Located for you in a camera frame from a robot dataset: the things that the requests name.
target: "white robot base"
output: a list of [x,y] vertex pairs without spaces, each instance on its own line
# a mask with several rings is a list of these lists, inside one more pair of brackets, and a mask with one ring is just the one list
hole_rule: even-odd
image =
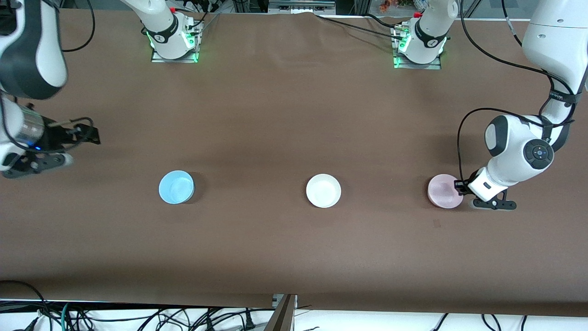
[[394,68],[404,68],[404,69],[432,69],[432,70],[439,70],[441,69],[441,58],[440,55],[437,55],[435,59],[426,64],[419,64],[409,60],[406,55],[400,51],[401,48],[406,48],[407,43],[410,42],[410,35],[407,32],[408,27],[406,26],[407,22],[403,22],[401,26],[398,28],[390,28],[390,34],[393,36],[402,37],[402,40],[392,39],[392,50],[394,52]]
[[[194,24],[194,19],[192,17],[186,16],[186,20],[188,22],[187,24]],[[157,53],[157,51],[153,47],[153,42],[152,42],[151,47],[153,48],[153,51],[151,52],[151,62],[153,62],[153,63],[198,63],[198,58],[200,56],[200,44],[202,43],[203,28],[204,28],[204,23],[201,22],[196,27],[194,27],[194,29],[193,29],[194,33],[195,33],[194,36],[186,35],[185,37],[184,36],[181,37],[182,42],[187,43],[188,47],[186,47],[186,48],[188,48],[188,50],[186,51],[186,54],[184,54],[183,56],[181,56],[179,58],[175,58],[175,59],[164,58],[159,53]]]

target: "power cable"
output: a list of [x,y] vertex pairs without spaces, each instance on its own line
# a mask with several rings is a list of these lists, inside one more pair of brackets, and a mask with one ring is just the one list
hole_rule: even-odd
[[90,2],[90,0],[86,0],[86,2],[88,3],[88,7],[90,8],[90,14],[92,15],[92,32],[90,33],[90,37],[80,47],[72,49],[62,49],[61,51],[64,53],[79,51],[80,49],[88,46],[88,44],[92,41],[92,38],[94,38],[94,32],[96,31],[96,17],[94,16],[94,8],[92,8],[92,3]]
[[498,319],[496,318],[496,316],[494,314],[491,315],[492,318],[494,319],[494,321],[496,322],[496,326],[498,327],[498,330],[492,328],[488,322],[486,321],[486,316],[485,314],[482,314],[482,321],[484,322],[484,324],[486,325],[486,327],[488,329],[490,329],[491,331],[502,331],[502,328],[500,327],[500,323],[498,322]]
[[334,19],[330,19],[328,17],[322,17],[322,16],[317,16],[317,17],[320,18],[320,19],[324,19],[325,21],[329,21],[329,22],[341,24],[341,25],[344,25],[346,27],[350,27],[350,28],[354,28],[354,29],[358,29],[358,30],[370,32],[370,33],[373,33],[373,34],[376,34],[376,35],[381,35],[381,36],[392,38],[392,39],[396,39],[396,40],[401,40],[402,39],[402,37],[400,37],[400,36],[395,36],[395,35],[391,35],[391,34],[385,34],[385,33],[379,32],[379,31],[374,31],[374,30],[370,30],[370,29],[358,27],[357,25],[352,25],[352,24],[348,24],[348,23],[345,23],[345,22],[340,22],[340,21],[337,21],[337,20],[334,20]]
[[441,325],[443,325],[443,322],[445,322],[445,319],[447,318],[448,315],[449,315],[449,313],[443,314],[443,316],[441,316],[441,319],[437,323],[437,326],[431,331],[439,331],[439,329],[441,329]]

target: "brown tablecloth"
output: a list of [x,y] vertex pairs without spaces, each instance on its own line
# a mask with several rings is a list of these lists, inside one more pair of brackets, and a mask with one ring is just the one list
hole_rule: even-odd
[[[63,10],[61,25],[63,46],[79,45],[89,12]],[[527,63],[504,22],[469,26]],[[485,57],[458,24],[440,71],[394,69],[389,39],[312,14],[221,15],[198,64],[150,63],[140,29],[132,12],[97,11],[94,40],[66,55],[66,87],[35,102],[55,120],[92,117],[102,145],[2,178],[3,279],[49,299],[268,306],[298,293],[316,309],[588,312],[585,100],[553,165],[509,190],[516,211],[441,210],[425,187],[457,175],[461,118],[534,114],[545,77]],[[495,115],[463,129],[466,174],[490,157]],[[177,169],[195,175],[196,203],[159,198]],[[304,196],[317,173],[342,183],[333,208]]]

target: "black cable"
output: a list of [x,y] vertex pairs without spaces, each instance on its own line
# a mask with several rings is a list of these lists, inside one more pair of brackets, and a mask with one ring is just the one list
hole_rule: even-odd
[[[6,123],[4,121],[4,114],[2,114],[2,122]],[[28,287],[29,289],[31,289],[33,292],[35,292],[35,294],[39,297],[39,299],[41,300],[41,304],[43,305],[43,307],[45,308],[45,311],[47,314],[51,314],[51,311],[49,310],[49,307],[47,306],[47,302],[45,300],[45,298],[43,297],[43,295],[41,295],[41,293],[35,288],[35,286],[27,283],[27,282],[22,282],[20,280],[0,280],[0,284],[17,284],[17,285],[21,285],[21,286],[25,286]],[[49,330],[53,331],[53,321],[51,320],[51,318],[49,318]]]
[[92,134],[93,129],[94,129],[94,121],[89,117],[80,117],[80,118],[76,118],[74,120],[69,120],[70,123],[86,120],[90,124],[90,129],[88,129],[88,132],[86,132],[86,134],[84,134],[80,140],[76,141],[74,144],[72,144],[69,147],[60,148],[58,150],[48,150],[48,151],[36,150],[34,148],[29,148],[28,146],[22,145],[21,143],[16,141],[16,139],[14,139],[13,136],[10,135],[10,133],[8,131],[8,125],[6,124],[6,111],[5,111],[5,107],[4,107],[4,99],[2,98],[1,92],[0,92],[0,114],[2,115],[2,128],[4,129],[4,133],[6,134],[6,137],[8,138],[8,140],[10,140],[10,142],[12,144],[15,144],[18,148],[25,150],[27,152],[32,152],[32,153],[36,153],[36,154],[64,153],[69,150],[72,150],[72,149],[76,148],[77,146],[79,146],[80,144],[82,144],[83,142],[86,142],[88,140],[88,138],[90,137],[90,135]]
[[350,28],[354,28],[354,29],[358,29],[358,30],[370,32],[370,33],[373,33],[373,34],[376,34],[376,35],[382,35],[384,37],[389,37],[389,38],[393,38],[393,39],[396,39],[396,40],[401,40],[402,39],[402,37],[400,37],[400,36],[395,36],[395,35],[391,35],[391,34],[385,34],[385,33],[382,33],[382,32],[378,32],[378,31],[374,31],[374,30],[370,30],[370,29],[358,27],[356,25],[351,25],[351,24],[348,24],[348,23],[336,21],[334,19],[330,19],[330,18],[327,18],[327,17],[322,17],[322,16],[317,16],[317,17],[320,18],[320,19],[324,19],[325,21],[329,21],[329,22],[333,22],[333,23],[345,25],[346,27],[350,27]]
[[[249,309],[249,312],[267,312],[267,311],[273,311],[274,309],[265,309],[265,308],[258,308],[258,309]],[[212,319],[212,321],[216,321],[218,319],[220,319],[223,316],[226,316],[223,319],[218,320],[216,323],[213,323],[210,327],[207,327],[204,331],[211,331],[216,325],[218,325],[219,323],[221,323],[224,320],[230,319],[231,317],[235,317],[235,316],[241,316],[241,314],[245,313],[246,311],[243,310],[241,312],[235,312],[235,313],[225,313],[222,315],[217,316],[216,318]]]
[[[492,318],[494,319],[494,321],[496,322],[496,326],[498,327],[498,331],[502,331],[502,328],[500,327],[500,323],[498,323],[498,319],[496,318],[496,316],[494,314],[491,315]],[[484,324],[486,325],[486,327],[492,331],[497,331],[496,329],[493,329],[488,322],[486,321],[486,316],[485,314],[482,314],[482,321],[484,322]]]
[[524,331],[524,324],[527,322],[527,315],[523,316],[523,321],[520,323],[520,331]]
[[187,322],[187,323],[188,323],[188,325],[187,325],[187,326],[190,326],[190,316],[188,316],[188,313],[186,312],[186,310],[185,310],[185,309],[184,309],[184,315],[186,316],[186,320],[188,321],[188,322]]
[[[571,123],[574,122],[574,120],[572,120],[572,115],[573,115],[573,111],[575,110],[576,105],[573,104],[572,105],[572,110],[570,111],[570,114],[567,116],[567,120],[563,121],[562,123],[559,124],[553,124],[553,127],[561,127],[564,125],[569,125]],[[459,178],[461,181],[463,181],[463,171],[462,171],[462,152],[460,149],[460,139],[461,139],[461,133],[462,133],[462,127],[463,127],[463,123],[466,121],[466,119],[469,117],[469,115],[472,115],[475,112],[481,111],[481,110],[492,110],[492,111],[497,111],[497,112],[501,112],[503,114],[508,114],[508,115],[512,115],[517,117],[518,119],[520,119],[521,121],[527,122],[529,124],[534,124],[538,127],[545,127],[545,125],[541,124],[541,123],[537,123],[535,121],[532,121],[526,117],[523,117],[519,114],[515,114],[513,112],[507,111],[507,110],[502,110],[502,109],[498,109],[498,108],[491,108],[491,107],[485,107],[485,108],[478,108],[478,109],[474,109],[472,111],[470,111],[469,113],[467,113],[463,118],[462,121],[459,123],[459,128],[457,129],[457,164],[459,166]]]
[[491,59],[493,59],[493,60],[495,60],[495,61],[498,61],[498,62],[500,62],[500,63],[502,63],[502,64],[506,64],[506,65],[510,65],[510,66],[512,66],[512,67],[516,67],[516,68],[520,68],[520,69],[525,69],[525,70],[529,70],[529,71],[537,72],[537,73],[539,73],[539,74],[542,74],[542,75],[546,75],[546,76],[548,76],[548,77],[551,77],[551,78],[553,78],[554,80],[556,80],[556,81],[558,81],[558,82],[562,83],[562,85],[563,85],[563,86],[564,86],[564,87],[567,89],[567,91],[568,91],[568,93],[569,93],[569,94],[574,94],[574,92],[572,91],[572,89],[570,88],[570,86],[569,86],[569,85],[568,85],[566,82],[564,82],[564,81],[563,81],[561,78],[559,78],[559,77],[557,77],[557,76],[554,76],[554,75],[550,74],[549,72],[542,71],[542,70],[540,70],[540,69],[535,69],[535,68],[531,68],[531,67],[527,67],[527,66],[524,66],[524,65],[520,65],[520,64],[516,64],[516,63],[512,63],[512,62],[509,62],[509,61],[503,60],[503,59],[501,59],[501,58],[498,58],[498,57],[496,57],[496,56],[494,56],[494,55],[492,55],[492,54],[490,54],[490,53],[486,52],[486,51],[485,51],[485,50],[484,50],[482,47],[480,47],[480,46],[479,46],[479,45],[478,45],[478,44],[477,44],[477,43],[476,43],[476,42],[475,42],[475,41],[472,39],[472,36],[470,36],[469,32],[467,31],[467,28],[466,28],[466,21],[463,19],[463,1],[464,1],[464,0],[460,0],[460,4],[459,4],[459,5],[460,5],[460,9],[459,9],[460,20],[461,20],[461,22],[462,22],[462,28],[463,28],[463,32],[466,34],[466,37],[467,37],[467,39],[470,41],[470,43],[472,43],[472,45],[474,45],[474,47],[476,47],[476,48],[477,48],[477,49],[478,49],[480,52],[482,52],[482,53],[483,53],[484,55],[486,55],[487,57],[489,57],[489,58],[491,58]]
[[375,15],[372,15],[370,13],[367,13],[364,16],[365,17],[371,17],[371,18],[373,18],[376,22],[380,23],[381,25],[383,25],[383,26],[385,26],[387,28],[391,28],[391,29],[394,28],[394,24],[388,24],[388,23],[384,22],[383,20],[379,19],[378,17],[376,17]]
[[184,308],[184,309],[180,309],[180,310],[178,310],[177,312],[175,312],[175,313],[171,314],[170,316],[163,315],[163,316],[165,316],[165,317],[166,317],[166,319],[165,319],[165,320],[163,320],[163,321],[159,320],[159,323],[158,323],[158,325],[157,325],[157,328],[155,328],[155,331],[160,331],[160,330],[161,330],[161,328],[162,328],[162,327],[163,327],[163,326],[164,326],[166,323],[171,323],[171,324],[174,324],[174,322],[170,322],[170,320],[172,320],[174,316],[176,316],[176,315],[180,314],[182,311],[185,311],[185,310],[186,310],[186,308]]
[[130,320],[140,320],[140,319],[148,319],[151,316],[143,316],[143,317],[132,317],[128,319],[95,319],[93,317],[88,317],[89,320],[93,320],[94,322],[128,322]]
[[92,32],[90,33],[90,37],[80,47],[72,49],[62,49],[61,51],[64,53],[79,51],[80,49],[88,46],[88,44],[92,41],[92,38],[94,38],[94,32],[96,31],[96,17],[94,16],[94,8],[92,8],[92,3],[90,2],[90,0],[86,0],[86,2],[88,3],[88,7],[90,7],[90,14],[92,15]]
[[179,12],[195,12],[195,11],[189,11],[189,10],[187,10],[187,9],[182,9],[182,8],[176,8],[176,11],[179,11]]
[[162,311],[164,311],[164,309],[158,309],[158,311],[155,312],[153,315],[147,317],[147,319],[139,326],[137,331],[143,331],[147,324],[149,324],[149,322],[151,322],[151,320],[154,319],[155,316],[159,315]]
[[449,315],[449,313],[443,314],[443,316],[441,316],[441,319],[437,323],[437,326],[431,331],[439,331],[439,329],[441,328],[441,325],[443,325],[443,322],[445,322],[445,319],[447,318],[448,315]]
[[196,24],[194,24],[194,25],[190,25],[190,26],[188,27],[188,29],[192,29],[192,28],[195,28],[195,27],[197,27],[197,26],[198,26],[200,23],[202,23],[202,22],[204,21],[204,18],[205,18],[207,15],[208,15],[208,12],[204,12],[204,15],[202,16],[202,18],[200,19],[200,21],[198,21],[198,22],[197,22]]
[[509,28],[510,28],[510,31],[513,33],[514,39],[516,40],[517,43],[519,43],[520,46],[522,46],[523,43],[519,39],[519,36],[516,35],[515,30],[512,28],[512,25],[510,24],[509,14],[506,12],[505,0],[502,0],[502,12],[505,13],[505,20],[509,24]]
[[195,331],[197,328],[204,325],[207,316],[212,316],[220,310],[222,310],[222,308],[213,308],[210,311],[206,311],[206,313],[200,315],[200,317],[196,319],[196,321],[188,328],[188,331]]

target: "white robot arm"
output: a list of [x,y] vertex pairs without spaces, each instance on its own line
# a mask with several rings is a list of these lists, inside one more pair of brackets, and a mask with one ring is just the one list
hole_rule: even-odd
[[47,99],[67,81],[59,44],[58,9],[45,0],[20,0],[4,16],[0,32],[0,171],[16,178],[72,162],[63,144],[99,144],[98,130],[77,124],[65,128],[4,96]]
[[[122,0],[140,17],[154,50],[176,59],[195,47],[200,22],[172,12],[165,0]],[[0,31],[0,87],[15,97],[43,100],[67,81],[59,43],[58,9],[51,0],[18,0]],[[69,165],[70,148],[89,141],[99,144],[98,129],[77,120],[57,123],[0,94],[0,171],[17,178]],[[75,124],[65,128],[62,124]]]
[[567,141],[576,104],[588,74],[588,1],[541,0],[525,33],[523,52],[532,63],[559,77],[540,115],[500,115],[487,127],[486,147],[492,158],[464,182],[462,194],[473,193],[475,207],[513,209],[500,192],[547,169],[554,152]]
[[458,11],[456,0],[429,0],[421,17],[403,23],[408,25],[409,33],[398,51],[414,63],[433,62],[443,51],[447,32]]
[[196,47],[200,22],[180,12],[172,12],[165,0],[121,0],[141,19],[153,49],[165,59],[177,59]]

